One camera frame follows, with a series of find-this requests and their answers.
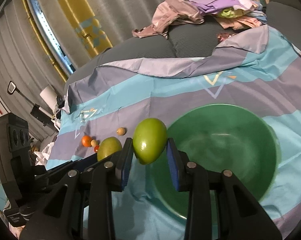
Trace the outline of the red tomato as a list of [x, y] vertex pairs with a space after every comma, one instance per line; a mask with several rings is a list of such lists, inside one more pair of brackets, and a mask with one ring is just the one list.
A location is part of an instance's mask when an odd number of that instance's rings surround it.
[[97, 153], [98, 150], [99, 150], [99, 145], [96, 145], [96, 146], [94, 147], [94, 152]]

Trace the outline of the small orange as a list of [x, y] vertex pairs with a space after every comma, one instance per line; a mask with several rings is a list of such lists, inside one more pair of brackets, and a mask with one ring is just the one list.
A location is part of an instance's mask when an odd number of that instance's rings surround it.
[[92, 141], [92, 138], [88, 135], [84, 135], [82, 137], [82, 145], [84, 147], [91, 147], [91, 141]]

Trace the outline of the green mango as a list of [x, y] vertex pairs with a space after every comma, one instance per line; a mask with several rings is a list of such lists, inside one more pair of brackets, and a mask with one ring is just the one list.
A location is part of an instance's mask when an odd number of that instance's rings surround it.
[[161, 120], [147, 118], [141, 121], [133, 135], [134, 152], [140, 164], [155, 162], [164, 151], [167, 138], [167, 128]]
[[109, 137], [104, 139], [97, 152], [97, 160], [101, 161], [104, 158], [118, 152], [122, 149], [121, 142], [116, 137]]

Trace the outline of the black white vacuum cleaner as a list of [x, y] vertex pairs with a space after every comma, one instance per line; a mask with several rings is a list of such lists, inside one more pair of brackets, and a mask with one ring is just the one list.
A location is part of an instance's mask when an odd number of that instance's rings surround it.
[[58, 126], [53, 121], [53, 115], [46, 111], [41, 106], [33, 103], [29, 98], [27, 98], [20, 90], [17, 88], [16, 84], [13, 81], [10, 81], [7, 87], [7, 93], [13, 95], [15, 92], [19, 93], [28, 103], [32, 105], [31, 115], [40, 121], [43, 126], [47, 126], [52, 130], [59, 132]]

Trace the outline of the beige longan left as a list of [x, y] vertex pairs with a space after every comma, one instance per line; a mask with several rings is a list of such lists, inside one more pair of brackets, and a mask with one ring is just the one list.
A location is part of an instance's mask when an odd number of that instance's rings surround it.
[[98, 141], [97, 140], [95, 140], [95, 139], [91, 140], [91, 146], [92, 147], [95, 147], [97, 145], [98, 145]]

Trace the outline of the beige longan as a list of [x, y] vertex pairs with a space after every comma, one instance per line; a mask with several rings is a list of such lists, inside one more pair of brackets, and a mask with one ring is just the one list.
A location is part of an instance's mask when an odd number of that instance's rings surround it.
[[119, 135], [119, 136], [123, 136], [125, 135], [127, 132], [127, 129], [125, 127], [120, 127], [117, 129], [116, 133]]
[[92, 147], [95, 147], [97, 145], [98, 145], [98, 141], [97, 140], [95, 140], [95, 139], [91, 140], [91, 146]]

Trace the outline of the beige longan right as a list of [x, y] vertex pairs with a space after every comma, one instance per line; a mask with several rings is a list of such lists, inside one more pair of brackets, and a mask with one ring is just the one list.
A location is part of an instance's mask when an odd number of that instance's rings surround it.
[[123, 136], [125, 135], [127, 132], [127, 129], [125, 127], [120, 127], [117, 129], [116, 133], [119, 135], [119, 136]]

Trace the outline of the grey curtain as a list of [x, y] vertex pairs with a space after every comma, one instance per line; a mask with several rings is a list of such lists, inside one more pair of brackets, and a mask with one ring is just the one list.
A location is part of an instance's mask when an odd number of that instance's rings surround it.
[[[151, 22], [163, 0], [87, 0], [112, 46]], [[52, 86], [62, 93], [66, 80], [91, 57], [57, 0], [0, 0], [0, 109], [27, 120], [33, 136], [52, 134], [31, 116], [32, 105], [19, 93], [7, 93], [10, 81], [29, 100], [44, 105], [40, 92]]]

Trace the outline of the blue purple striped sheet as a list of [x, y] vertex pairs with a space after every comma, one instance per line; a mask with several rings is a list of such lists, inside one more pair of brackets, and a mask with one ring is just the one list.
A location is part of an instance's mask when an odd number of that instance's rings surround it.
[[66, 108], [47, 168], [90, 155], [82, 135], [128, 135], [145, 118], [166, 125], [200, 106], [250, 110], [277, 135], [281, 149], [262, 207], [283, 237], [301, 221], [301, 42], [263, 25], [217, 45], [210, 56], [173, 57], [163, 39], [133, 38], [79, 68], [65, 86]]

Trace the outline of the yellow patterned curtain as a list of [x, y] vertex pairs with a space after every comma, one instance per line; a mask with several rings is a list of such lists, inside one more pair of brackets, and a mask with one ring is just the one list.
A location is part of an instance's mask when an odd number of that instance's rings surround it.
[[57, 0], [82, 46], [91, 57], [112, 48], [112, 43], [87, 0]]

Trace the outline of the pile of clothes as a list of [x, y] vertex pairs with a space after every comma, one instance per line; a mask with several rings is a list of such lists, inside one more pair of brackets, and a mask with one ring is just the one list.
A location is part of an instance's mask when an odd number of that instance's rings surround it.
[[168, 37], [170, 26], [203, 24], [212, 16], [223, 29], [257, 28], [267, 24], [263, 5], [254, 0], [164, 0], [153, 14], [151, 24], [135, 29], [138, 38], [161, 35]]

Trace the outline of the grey sofa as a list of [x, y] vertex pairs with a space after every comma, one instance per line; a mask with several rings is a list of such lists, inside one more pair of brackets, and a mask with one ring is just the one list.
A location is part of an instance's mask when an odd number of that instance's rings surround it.
[[[270, 0], [266, 15], [270, 26], [301, 49], [301, 0]], [[168, 39], [159, 36], [129, 38], [84, 64], [69, 77], [66, 85], [89, 76], [97, 66], [113, 61], [140, 57], [208, 57], [217, 46], [217, 33], [221, 30], [216, 20], [208, 17], [202, 25], [171, 27]]]

